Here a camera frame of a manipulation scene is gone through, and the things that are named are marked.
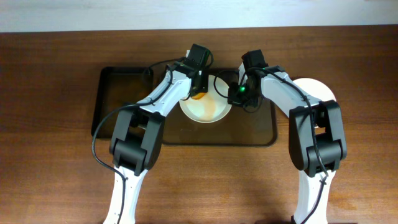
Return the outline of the orange green scrub sponge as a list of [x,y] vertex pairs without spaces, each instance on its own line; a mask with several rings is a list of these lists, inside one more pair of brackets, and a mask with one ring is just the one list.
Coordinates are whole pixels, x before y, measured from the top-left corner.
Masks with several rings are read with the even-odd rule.
[[193,100],[199,100],[203,98],[206,95],[206,93],[197,93],[196,95],[191,96],[191,99]]

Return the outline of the white plate corner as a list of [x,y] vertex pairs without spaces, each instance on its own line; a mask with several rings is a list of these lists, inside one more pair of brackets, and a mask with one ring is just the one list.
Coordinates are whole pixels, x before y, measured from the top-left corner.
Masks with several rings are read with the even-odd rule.
[[200,99],[180,100],[180,107],[183,113],[191,120],[198,123],[214,123],[223,119],[230,111],[232,105],[228,104],[228,100],[218,94],[227,95],[229,86],[221,78],[216,79],[215,76],[208,77],[208,92]]

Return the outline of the white plate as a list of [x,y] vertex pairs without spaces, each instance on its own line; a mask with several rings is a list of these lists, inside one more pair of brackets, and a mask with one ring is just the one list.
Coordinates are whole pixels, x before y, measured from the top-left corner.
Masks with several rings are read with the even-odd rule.
[[322,101],[336,101],[333,92],[321,81],[312,78],[298,78],[293,81],[302,90]]

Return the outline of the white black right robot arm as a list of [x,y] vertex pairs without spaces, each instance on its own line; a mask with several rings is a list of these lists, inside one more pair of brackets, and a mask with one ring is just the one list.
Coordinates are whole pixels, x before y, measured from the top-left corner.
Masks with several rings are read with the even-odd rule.
[[270,66],[261,50],[241,57],[238,81],[228,103],[242,108],[268,99],[289,119],[289,156],[298,170],[298,201],[292,223],[327,223],[331,182],[346,158],[341,108],[300,88],[279,65]]

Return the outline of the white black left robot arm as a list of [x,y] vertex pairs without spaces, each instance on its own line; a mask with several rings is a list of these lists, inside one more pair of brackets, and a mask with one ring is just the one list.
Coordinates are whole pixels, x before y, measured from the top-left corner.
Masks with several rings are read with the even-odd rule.
[[209,49],[193,44],[186,56],[166,66],[148,96],[110,113],[117,116],[109,145],[115,176],[105,223],[135,223],[144,177],[160,154],[165,119],[179,101],[206,91],[204,71],[213,61]]

